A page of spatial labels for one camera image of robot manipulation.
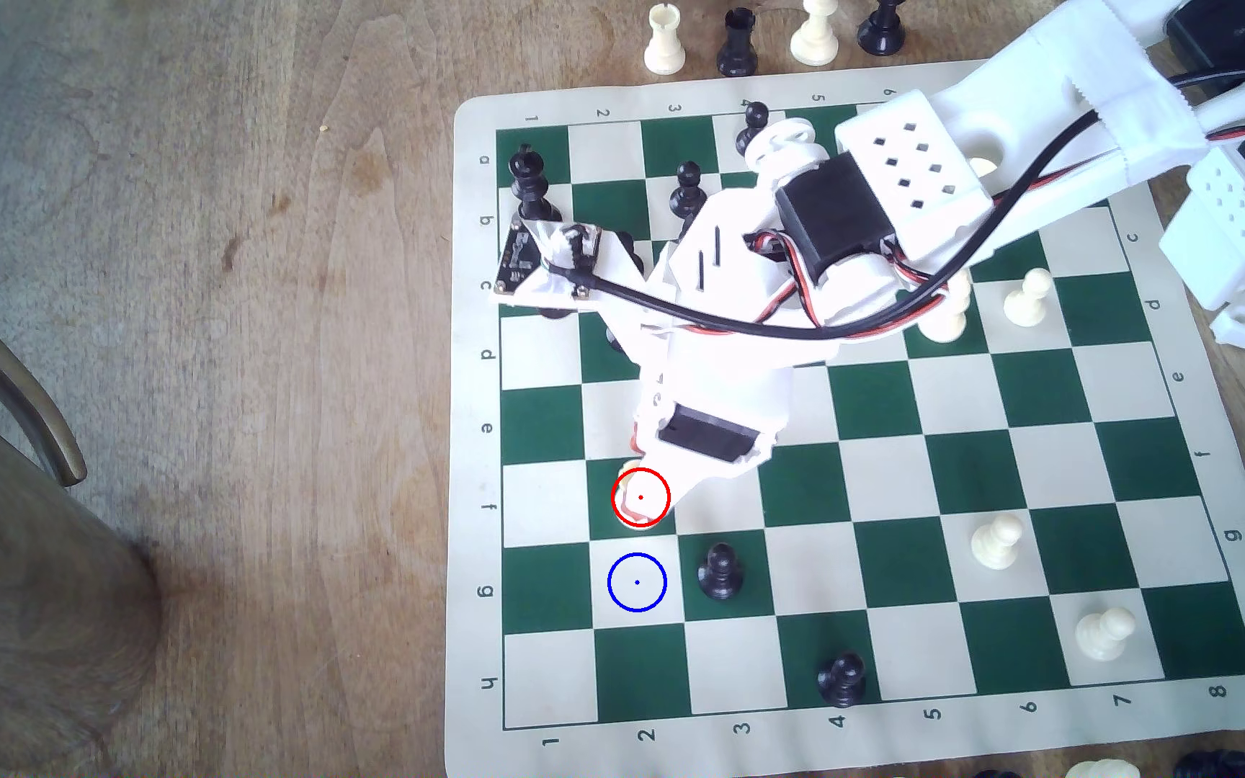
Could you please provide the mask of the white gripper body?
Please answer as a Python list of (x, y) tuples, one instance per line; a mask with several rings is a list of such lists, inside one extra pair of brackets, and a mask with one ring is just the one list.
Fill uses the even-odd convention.
[[(647, 278), (608, 234), (606, 278), (713, 317), (761, 324), (772, 311), (772, 327), (808, 329), (791, 265), (749, 248), (747, 237), (777, 227), (768, 192), (718, 192)], [(741, 476), (768, 461), (791, 419), (793, 370), (829, 357), (827, 341), (698, 326), (613, 293), (606, 324), (641, 368), (632, 424), (645, 451), (642, 468), (659, 476)]]

